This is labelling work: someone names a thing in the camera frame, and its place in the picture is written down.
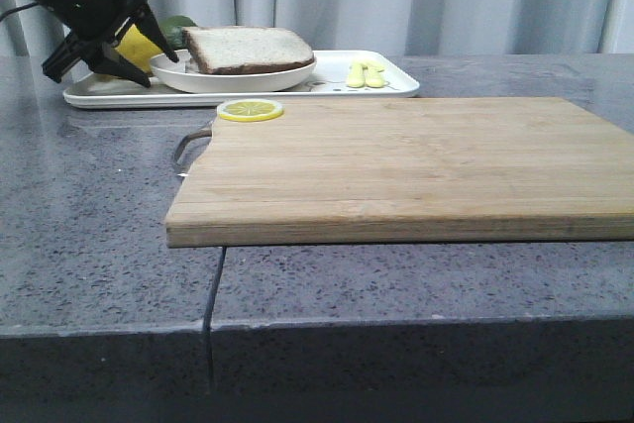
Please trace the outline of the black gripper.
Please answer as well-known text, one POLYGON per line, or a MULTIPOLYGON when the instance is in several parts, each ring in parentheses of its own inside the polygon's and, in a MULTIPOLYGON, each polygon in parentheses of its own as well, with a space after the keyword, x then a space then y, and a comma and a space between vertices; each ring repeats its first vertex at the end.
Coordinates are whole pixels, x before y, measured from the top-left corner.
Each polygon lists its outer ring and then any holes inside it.
POLYGON ((149 63, 159 52, 172 62, 178 56, 163 36, 148 1, 55 0, 49 9, 68 26, 69 34, 44 61, 44 75, 59 82, 83 61, 95 73, 150 87, 148 75, 133 63, 149 63), (113 48, 125 34, 126 58, 113 48))

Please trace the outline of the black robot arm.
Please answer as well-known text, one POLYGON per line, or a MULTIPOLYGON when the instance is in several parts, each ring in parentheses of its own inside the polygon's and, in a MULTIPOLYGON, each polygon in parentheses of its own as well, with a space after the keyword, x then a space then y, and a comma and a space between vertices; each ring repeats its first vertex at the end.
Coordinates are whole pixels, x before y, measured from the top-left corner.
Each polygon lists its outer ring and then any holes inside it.
POLYGON ((170 60, 178 56, 160 30, 149 0, 34 0, 69 28, 69 34, 42 64, 43 74, 55 82, 79 62, 96 73, 151 85, 148 75, 116 52, 131 26, 146 36, 170 60))

